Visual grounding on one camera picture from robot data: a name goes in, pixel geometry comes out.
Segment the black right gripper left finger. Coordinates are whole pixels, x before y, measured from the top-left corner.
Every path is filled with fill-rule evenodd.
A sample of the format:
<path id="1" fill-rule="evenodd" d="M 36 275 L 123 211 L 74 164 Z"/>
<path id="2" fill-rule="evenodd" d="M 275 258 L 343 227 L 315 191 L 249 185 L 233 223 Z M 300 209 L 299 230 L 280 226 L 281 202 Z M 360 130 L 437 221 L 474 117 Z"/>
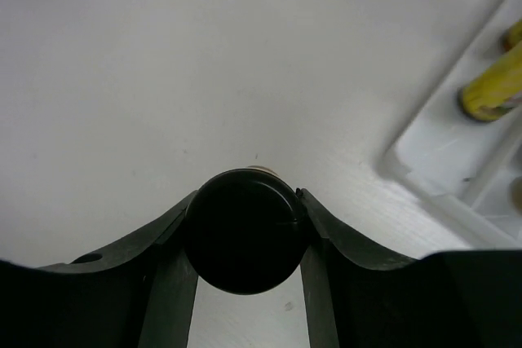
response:
<path id="1" fill-rule="evenodd" d="M 197 273 L 181 222 L 191 198 L 71 263 L 1 262 L 3 347 L 185 347 Z"/>

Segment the black cap spice jar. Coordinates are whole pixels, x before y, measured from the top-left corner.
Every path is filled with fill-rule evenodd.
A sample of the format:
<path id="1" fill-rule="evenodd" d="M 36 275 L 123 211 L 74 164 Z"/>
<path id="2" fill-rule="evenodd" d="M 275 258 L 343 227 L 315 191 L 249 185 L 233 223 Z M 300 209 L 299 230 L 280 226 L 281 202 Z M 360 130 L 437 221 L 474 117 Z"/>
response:
<path id="1" fill-rule="evenodd" d="M 218 174 L 195 193 L 183 238 L 205 282 L 254 295 L 275 288 L 299 266 L 309 224 L 296 191 L 271 170 L 250 166 Z"/>

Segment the yellow label bottle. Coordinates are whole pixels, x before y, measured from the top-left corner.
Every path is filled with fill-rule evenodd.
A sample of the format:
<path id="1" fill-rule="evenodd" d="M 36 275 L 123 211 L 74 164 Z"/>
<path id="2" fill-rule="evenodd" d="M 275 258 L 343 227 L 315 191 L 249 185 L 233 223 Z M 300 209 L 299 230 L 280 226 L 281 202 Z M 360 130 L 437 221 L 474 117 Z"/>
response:
<path id="1" fill-rule="evenodd" d="M 521 42 L 458 93 L 461 110 L 480 122 L 493 122 L 521 105 Z"/>
<path id="2" fill-rule="evenodd" d="M 522 40 L 522 20 L 515 22 L 502 35 L 501 44 L 504 51 L 510 51 Z"/>

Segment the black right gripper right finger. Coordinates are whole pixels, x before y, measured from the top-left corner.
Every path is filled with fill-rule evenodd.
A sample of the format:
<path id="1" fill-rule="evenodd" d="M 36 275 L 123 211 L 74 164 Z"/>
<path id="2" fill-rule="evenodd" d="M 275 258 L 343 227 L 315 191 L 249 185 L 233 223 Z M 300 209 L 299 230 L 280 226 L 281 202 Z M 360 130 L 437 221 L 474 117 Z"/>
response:
<path id="1" fill-rule="evenodd" d="M 298 198 L 311 243 L 301 262 L 313 347 L 518 347 L 521 253 L 473 250 L 414 259 Z"/>

